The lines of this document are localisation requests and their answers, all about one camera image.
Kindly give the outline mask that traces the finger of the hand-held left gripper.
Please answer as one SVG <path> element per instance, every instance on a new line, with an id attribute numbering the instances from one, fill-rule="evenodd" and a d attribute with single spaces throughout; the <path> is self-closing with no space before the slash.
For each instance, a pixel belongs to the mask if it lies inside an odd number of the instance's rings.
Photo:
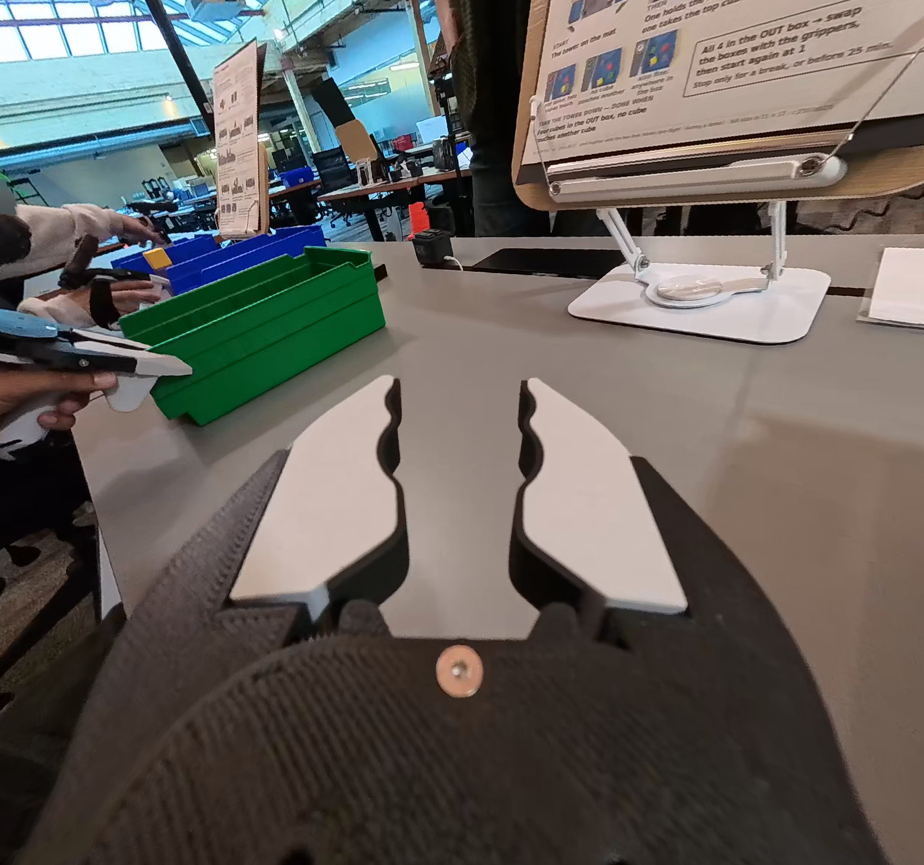
<path id="1" fill-rule="evenodd" d="M 93 330 L 73 328 L 72 341 L 75 344 L 94 343 L 114 354 L 148 354 L 151 351 L 151 348 L 143 343 Z"/>
<path id="2" fill-rule="evenodd" d="M 173 355 L 148 349 L 91 345 L 91 365 L 116 375 L 116 383 L 104 391 L 110 409 L 131 412 L 138 409 L 162 377 L 188 376 L 192 367 Z"/>

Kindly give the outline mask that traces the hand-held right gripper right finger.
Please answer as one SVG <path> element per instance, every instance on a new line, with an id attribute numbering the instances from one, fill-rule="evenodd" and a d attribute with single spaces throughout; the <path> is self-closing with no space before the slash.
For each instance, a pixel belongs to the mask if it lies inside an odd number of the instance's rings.
<path id="1" fill-rule="evenodd" d="M 522 381 L 509 548 L 516 592 L 542 610 L 564 604 L 597 635 L 613 610 L 687 612 L 629 450 L 594 416 L 536 377 Z"/>

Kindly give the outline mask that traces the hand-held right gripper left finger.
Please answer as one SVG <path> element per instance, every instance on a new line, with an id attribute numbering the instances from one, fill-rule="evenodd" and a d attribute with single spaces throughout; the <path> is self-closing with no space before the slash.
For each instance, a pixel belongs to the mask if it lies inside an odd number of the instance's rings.
<path id="1" fill-rule="evenodd" d="M 354 600 L 382 605 L 404 583 L 410 546 L 396 478 L 399 379 L 383 375 L 293 442 L 230 592 L 233 605 L 302 605 L 312 624 Z"/>

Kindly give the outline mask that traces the green plastic bin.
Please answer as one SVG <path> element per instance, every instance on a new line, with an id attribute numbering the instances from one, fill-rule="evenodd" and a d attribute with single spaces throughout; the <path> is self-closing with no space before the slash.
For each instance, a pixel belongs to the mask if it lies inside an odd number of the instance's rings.
<path id="1" fill-rule="evenodd" d="M 308 247 L 123 317 L 129 339 L 189 364 L 152 392 L 207 425 L 385 327 L 372 254 Z"/>

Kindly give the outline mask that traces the grey desk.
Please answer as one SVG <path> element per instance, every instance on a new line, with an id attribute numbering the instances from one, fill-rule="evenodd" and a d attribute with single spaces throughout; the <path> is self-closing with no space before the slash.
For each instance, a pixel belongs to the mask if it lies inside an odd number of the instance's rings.
<path id="1" fill-rule="evenodd" d="M 922 863 L 922 331 L 858 320 L 884 247 L 796 238 L 824 298 L 805 338 L 757 347 L 579 320 L 577 280 L 423 269 L 388 276 L 386 328 L 203 428 L 100 399 L 77 448 L 122 603 L 278 449 L 344 397 L 401 381 L 410 573 L 399 636 L 520 638 L 507 576 L 522 380 L 538 377 L 646 459 L 748 568 L 812 667 L 893 863 Z"/>

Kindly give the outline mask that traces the wooden top desk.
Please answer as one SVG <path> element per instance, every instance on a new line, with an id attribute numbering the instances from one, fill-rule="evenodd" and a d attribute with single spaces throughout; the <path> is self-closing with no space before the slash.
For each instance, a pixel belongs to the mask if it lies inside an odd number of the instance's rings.
<path id="1" fill-rule="evenodd" d="M 372 185 L 354 185 L 348 188 L 325 191 L 317 196 L 321 204 L 345 214 L 360 215 L 370 231 L 372 241 L 384 242 L 385 236 L 377 218 L 380 209 L 397 210 L 425 200 L 427 186 L 440 185 L 456 215 L 456 225 L 462 236 L 474 233 L 472 212 L 471 170 L 458 172 L 423 166 L 422 175 L 401 178 L 397 182 L 376 182 Z"/>

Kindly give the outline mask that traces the person's left hand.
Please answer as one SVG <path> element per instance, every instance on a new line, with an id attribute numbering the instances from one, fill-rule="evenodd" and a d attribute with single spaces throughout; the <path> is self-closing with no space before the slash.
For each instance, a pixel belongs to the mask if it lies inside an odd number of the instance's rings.
<path id="1" fill-rule="evenodd" d="M 116 387 L 117 382 L 118 376 L 107 372 L 78 374 L 2 364 L 1 416 L 5 418 L 11 412 L 32 407 L 42 397 L 50 397 L 54 407 L 40 415 L 38 423 L 48 431 L 69 431 L 90 396 Z"/>

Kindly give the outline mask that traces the wooden instruction board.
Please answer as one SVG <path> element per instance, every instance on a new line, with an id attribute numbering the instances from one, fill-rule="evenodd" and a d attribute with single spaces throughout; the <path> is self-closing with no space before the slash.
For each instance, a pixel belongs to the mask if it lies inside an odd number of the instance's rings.
<path id="1" fill-rule="evenodd" d="M 270 229 L 269 164 L 260 143 L 260 92 L 266 47 L 251 41 L 213 73 L 216 223 L 223 240 Z"/>

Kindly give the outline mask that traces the black office chair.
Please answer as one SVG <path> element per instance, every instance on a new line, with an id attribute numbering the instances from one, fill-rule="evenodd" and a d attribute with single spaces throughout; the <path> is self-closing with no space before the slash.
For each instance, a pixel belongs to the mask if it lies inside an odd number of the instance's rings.
<path id="1" fill-rule="evenodd" d="M 322 198 L 324 194 L 329 194 L 357 183 L 357 174 L 350 166 L 343 146 L 339 144 L 327 150 L 313 152 L 311 163 L 321 186 L 318 202 L 329 213 L 331 223 L 341 219 L 345 225 L 350 224 L 350 212 L 345 210 L 343 203 L 332 204 L 327 199 Z"/>

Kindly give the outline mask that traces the brown clipboard on stand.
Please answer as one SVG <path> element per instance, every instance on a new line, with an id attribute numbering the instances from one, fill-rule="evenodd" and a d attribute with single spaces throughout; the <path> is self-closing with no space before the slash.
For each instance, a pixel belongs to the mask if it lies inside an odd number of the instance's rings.
<path id="1" fill-rule="evenodd" d="M 356 171 L 359 184 L 368 186 L 385 180 L 379 147 L 361 120 L 340 124 L 334 133 Z"/>

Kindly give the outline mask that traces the black vertical pole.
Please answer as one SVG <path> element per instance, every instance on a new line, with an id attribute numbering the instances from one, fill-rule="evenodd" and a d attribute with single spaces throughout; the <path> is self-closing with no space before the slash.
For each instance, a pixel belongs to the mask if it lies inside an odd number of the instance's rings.
<path id="1" fill-rule="evenodd" d="M 193 65 L 184 50 L 179 36 L 174 28 L 162 0 L 144 0 L 150 16 L 167 44 L 174 63 L 190 91 L 196 107 L 199 109 L 208 132 L 214 136 L 214 109 L 210 98 L 206 95 L 202 81 L 193 68 Z"/>

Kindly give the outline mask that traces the wooden clipboard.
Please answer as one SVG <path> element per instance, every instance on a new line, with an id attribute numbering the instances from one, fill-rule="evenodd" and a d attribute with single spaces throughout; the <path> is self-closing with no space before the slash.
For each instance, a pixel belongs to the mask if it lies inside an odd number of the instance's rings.
<path id="1" fill-rule="evenodd" d="M 776 195 L 756 191 L 738 192 L 730 197 L 695 197 L 687 192 L 674 199 L 645 199 L 641 205 L 680 203 L 732 203 L 751 200 L 865 198 L 903 191 L 922 182 L 922 113 L 892 119 L 859 120 L 837 127 L 801 131 L 780 131 L 762 135 L 738 136 L 700 143 L 682 143 L 634 150 L 612 155 L 582 156 L 578 159 L 529 162 L 526 149 L 536 142 L 537 110 L 535 96 L 539 77 L 540 51 L 545 34 L 549 0 L 532 0 L 522 74 L 519 115 L 516 126 L 512 176 L 519 195 L 530 205 L 546 209 L 593 208 L 580 203 L 558 204 L 550 197 L 544 167 L 555 163 L 601 163 L 613 175 L 682 170 L 698 166 L 722 166 L 752 158 L 803 153 L 835 153 L 847 165 L 841 180 L 824 188 L 802 186 Z M 891 84 L 894 87 L 914 66 L 922 49 L 914 53 Z"/>

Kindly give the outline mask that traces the laminated paper sheet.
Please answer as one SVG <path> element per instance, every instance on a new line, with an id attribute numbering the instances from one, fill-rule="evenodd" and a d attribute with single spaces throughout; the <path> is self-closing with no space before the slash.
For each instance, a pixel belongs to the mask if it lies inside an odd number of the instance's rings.
<path id="1" fill-rule="evenodd" d="M 858 322 L 923 329 L 923 249 L 886 247 L 872 287 L 860 304 Z"/>

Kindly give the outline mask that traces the printed instruction sheet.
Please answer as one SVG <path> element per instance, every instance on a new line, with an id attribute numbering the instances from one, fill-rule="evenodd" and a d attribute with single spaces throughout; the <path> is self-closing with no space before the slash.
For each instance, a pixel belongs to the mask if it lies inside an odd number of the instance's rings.
<path id="1" fill-rule="evenodd" d="M 922 113 L 923 0 L 549 0 L 529 162 Z"/>

